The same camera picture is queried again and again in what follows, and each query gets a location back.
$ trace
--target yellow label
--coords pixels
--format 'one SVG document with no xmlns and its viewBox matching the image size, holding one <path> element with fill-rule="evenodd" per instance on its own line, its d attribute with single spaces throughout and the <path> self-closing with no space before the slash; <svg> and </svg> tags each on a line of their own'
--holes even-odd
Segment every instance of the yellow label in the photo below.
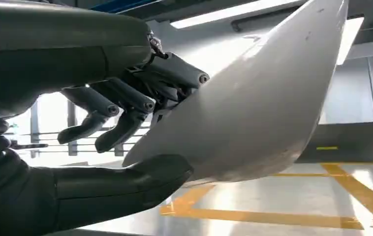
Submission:
<svg viewBox="0 0 373 236">
<path fill-rule="evenodd" d="M 338 150 L 339 147 L 317 147 L 317 150 Z"/>
</svg>

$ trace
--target floor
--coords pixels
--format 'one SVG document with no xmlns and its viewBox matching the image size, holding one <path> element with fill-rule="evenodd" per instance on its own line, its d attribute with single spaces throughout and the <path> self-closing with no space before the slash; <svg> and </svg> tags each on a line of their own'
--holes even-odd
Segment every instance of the floor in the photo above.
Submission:
<svg viewBox="0 0 373 236">
<path fill-rule="evenodd" d="M 82 229 L 88 235 L 373 236 L 373 163 L 295 164 L 262 179 L 181 189 L 159 207 Z"/>
</svg>

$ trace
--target ceiling light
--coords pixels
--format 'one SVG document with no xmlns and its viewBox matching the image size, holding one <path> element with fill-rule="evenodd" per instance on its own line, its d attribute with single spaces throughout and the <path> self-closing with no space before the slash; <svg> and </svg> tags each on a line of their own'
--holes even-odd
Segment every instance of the ceiling light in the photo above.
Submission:
<svg viewBox="0 0 373 236">
<path fill-rule="evenodd" d="M 347 20 L 344 24 L 342 43 L 340 44 L 339 56 L 337 57 L 337 65 L 343 65 L 346 60 L 356 35 L 362 26 L 363 20 L 364 17 L 354 18 Z"/>
<path fill-rule="evenodd" d="M 285 5 L 285 4 L 289 4 L 289 3 L 297 2 L 297 1 L 301 1 L 301 0 L 258 0 L 258 1 L 245 3 L 242 5 L 226 8 L 223 10 L 213 11 L 207 14 L 183 19 L 180 21 L 175 21 L 175 22 L 172 22 L 171 25 L 177 29 L 181 29 L 181 28 L 195 26 L 195 25 L 199 25 L 199 24 L 203 24 L 203 23 L 207 23 L 211 21 L 216 21 L 216 20 L 220 20 L 220 19 L 224 19 L 224 18 L 228 18 L 232 16 L 238 16 L 238 15 L 242 15 L 242 14 L 246 14 L 246 13 L 250 13 L 254 11 L 260 11 L 260 10 L 271 8 L 271 7 Z"/>
</svg>

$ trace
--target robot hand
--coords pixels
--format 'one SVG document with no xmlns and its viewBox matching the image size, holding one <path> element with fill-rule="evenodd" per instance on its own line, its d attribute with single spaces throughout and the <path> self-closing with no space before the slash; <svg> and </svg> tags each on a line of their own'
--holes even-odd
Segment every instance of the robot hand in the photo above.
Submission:
<svg viewBox="0 0 373 236">
<path fill-rule="evenodd" d="M 85 138 L 102 128 L 103 124 L 124 110 L 117 125 L 95 141 L 99 153 L 124 143 L 153 113 L 154 122 L 163 112 L 174 108 L 194 89 L 208 81 L 203 71 L 186 63 L 173 53 L 163 53 L 157 38 L 149 35 L 154 53 L 141 66 L 126 69 L 121 78 L 94 83 L 90 88 L 65 88 L 62 94 L 88 112 L 81 125 L 63 130 L 61 144 Z"/>
<path fill-rule="evenodd" d="M 190 177 L 191 166 L 178 155 L 157 155 L 118 170 L 29 167 L 3 136 L 5 119 L 26 111 L 43 93 L 62 91 L 90 112 L 79 128 L 61 134 L 62 142 L 92 133 L 117 106 L 127 115 L 99 139 L 99 150 L 121 142 L 155 109 L 140 87 L 126 82 L 126 76 L 136 76 L 128 73 L 132 67 L 153 67 L 152 49 L 150 29 L 134 18 L 2 1 L 0 235 L 43 235 L 137 213 L 157 206 Z"/>
</svg>

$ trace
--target white curved panel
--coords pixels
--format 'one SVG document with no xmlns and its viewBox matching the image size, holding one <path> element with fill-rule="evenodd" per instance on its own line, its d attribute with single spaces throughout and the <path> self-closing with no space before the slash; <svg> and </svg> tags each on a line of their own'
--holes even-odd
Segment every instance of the white curved panel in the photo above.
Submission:
<svg viewBox="0 0 373 236">
<path fill-rule="evenodd" d="M 308 1 L 153 127 L 123 165 L 182 155 L 194 168 L 189 185 L 254 179 L 291 165 L 319 119 L 347 4 Z"/>
</svg>

